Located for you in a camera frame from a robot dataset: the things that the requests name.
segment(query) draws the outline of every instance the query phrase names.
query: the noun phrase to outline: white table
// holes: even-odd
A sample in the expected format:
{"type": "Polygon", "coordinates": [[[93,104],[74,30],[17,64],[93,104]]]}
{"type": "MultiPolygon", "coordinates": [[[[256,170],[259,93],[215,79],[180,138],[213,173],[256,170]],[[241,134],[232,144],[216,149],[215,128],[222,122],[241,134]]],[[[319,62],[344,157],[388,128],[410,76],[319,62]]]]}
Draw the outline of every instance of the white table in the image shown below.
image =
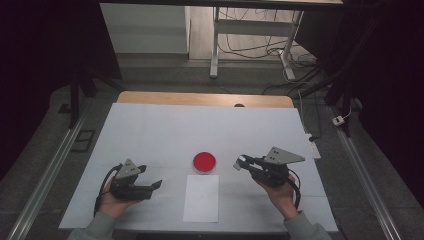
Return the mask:
{"type": "Polygon", "coordinates": [[[131,158],[147,165],[136,185],[162,179],[151,200],[127,210],[118,229],[153,232],[285,232],[283,218],[247,171],[233,164],[241,154],[266,155],[272,146],[302,155],[290,164],[302,181],[304,210],[312,223],[337,231],[298,112],[294,108],[234,108],[116,103],[112,106],[60,228],[86,227],[101,182],[113,166],[131,158]],[[219,175],[217,223],[183,222],[186,179],[193,157],[212,153],[219,175]]]}

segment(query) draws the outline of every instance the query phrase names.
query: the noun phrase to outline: sleeve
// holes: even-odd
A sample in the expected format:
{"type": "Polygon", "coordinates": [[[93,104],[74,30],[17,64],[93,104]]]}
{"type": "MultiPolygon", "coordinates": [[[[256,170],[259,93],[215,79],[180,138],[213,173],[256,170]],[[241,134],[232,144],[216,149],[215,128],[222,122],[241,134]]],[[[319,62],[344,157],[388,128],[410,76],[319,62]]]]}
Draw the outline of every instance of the sleeve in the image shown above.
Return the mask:
{"type": "Polygon", "coordinates": [[[115,223],[115,219],[102,212],[98,212],[87,228],[74,229],[69,235],[68,240],[111,240],[115,223]]]}
{"type": "Polygon", "coordinates": [[[301,211],[300,214],[288,221],[284,225],[293,240],[331,240],[330,235],[320,225],[312,225],[301,211]]]}

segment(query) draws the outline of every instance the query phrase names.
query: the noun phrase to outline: white wall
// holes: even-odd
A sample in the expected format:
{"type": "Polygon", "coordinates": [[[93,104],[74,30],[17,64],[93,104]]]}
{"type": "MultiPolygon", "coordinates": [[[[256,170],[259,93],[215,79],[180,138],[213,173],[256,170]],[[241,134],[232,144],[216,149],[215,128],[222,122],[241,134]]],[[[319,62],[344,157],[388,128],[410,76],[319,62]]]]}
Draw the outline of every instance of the white wall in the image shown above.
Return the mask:
{"type": "Polygon", "coordinates": [[[189,7],[100,6],[116,53],[188,53],[189,7]]]}

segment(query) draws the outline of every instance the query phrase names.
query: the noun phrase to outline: red petri dish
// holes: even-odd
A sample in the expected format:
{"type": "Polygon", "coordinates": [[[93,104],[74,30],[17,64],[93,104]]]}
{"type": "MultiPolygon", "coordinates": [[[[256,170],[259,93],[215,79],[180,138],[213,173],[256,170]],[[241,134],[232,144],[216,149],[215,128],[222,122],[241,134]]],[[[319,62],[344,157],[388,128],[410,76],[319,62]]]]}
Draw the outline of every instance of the red petri dish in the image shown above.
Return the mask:
{"type": "Polygon", "coordinates": [[[201,152],[193,159],[194,168],[200,174],[207,174],[215,168],[215,157],[208,152],[201,152]]]}

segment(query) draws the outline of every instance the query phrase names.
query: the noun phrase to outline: human hand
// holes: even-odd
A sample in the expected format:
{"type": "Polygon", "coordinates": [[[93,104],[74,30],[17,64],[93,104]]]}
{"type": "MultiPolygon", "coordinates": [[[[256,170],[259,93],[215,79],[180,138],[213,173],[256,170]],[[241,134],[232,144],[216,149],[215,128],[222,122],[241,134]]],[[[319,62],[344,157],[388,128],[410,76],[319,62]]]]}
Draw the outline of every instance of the human hand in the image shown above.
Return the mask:
{"type": "MultiPolygon", "coordinates": [[[[289,175],[289,179],[295,182],[292,175],[289,175]]],[[[299,215],[293,203],[294,190],[290,184],[285,183],[279,187],[272,188],[259,181],[255,180],[255,182],[266,191],[269,200],[271,200],[271,203],[280,211],[284,219],[289,220],[299,215]]]]}
{"type": "Polygon", "coordinates": [[[102,195],[99,211],[112,218],[118,219],[119,217],[122,216],[122,214],[125,212],[127,208],[141,201],[140,200],[121,200],[121,199],[115,198],[112,195],[112,193],[109,192],[112,180],[110,180],[106,184],[105,188],[103,189],[103,195],[102,195]]]}

